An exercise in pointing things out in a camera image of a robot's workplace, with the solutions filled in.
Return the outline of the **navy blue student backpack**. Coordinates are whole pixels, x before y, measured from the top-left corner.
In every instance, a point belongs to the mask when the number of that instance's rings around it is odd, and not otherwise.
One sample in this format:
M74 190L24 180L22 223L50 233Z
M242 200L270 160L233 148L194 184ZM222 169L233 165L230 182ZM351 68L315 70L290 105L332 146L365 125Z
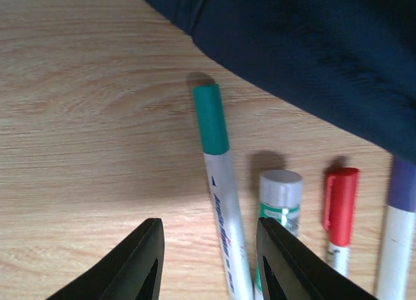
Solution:
M260 89L415 161L415 0L144 0Z

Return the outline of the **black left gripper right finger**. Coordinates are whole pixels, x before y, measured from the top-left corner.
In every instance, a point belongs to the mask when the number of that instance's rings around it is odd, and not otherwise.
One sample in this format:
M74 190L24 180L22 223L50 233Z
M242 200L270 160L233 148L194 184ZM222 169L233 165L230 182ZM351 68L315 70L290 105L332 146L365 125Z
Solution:
M257 263L264 299L372 300L272 218L257 222Z

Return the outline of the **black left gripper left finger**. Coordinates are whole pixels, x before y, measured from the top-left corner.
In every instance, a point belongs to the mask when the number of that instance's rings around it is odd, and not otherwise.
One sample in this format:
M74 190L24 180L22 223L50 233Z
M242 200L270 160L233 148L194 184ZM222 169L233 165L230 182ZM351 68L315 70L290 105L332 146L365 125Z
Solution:
M164 261L162 219L148 218L50 299L158 300Z

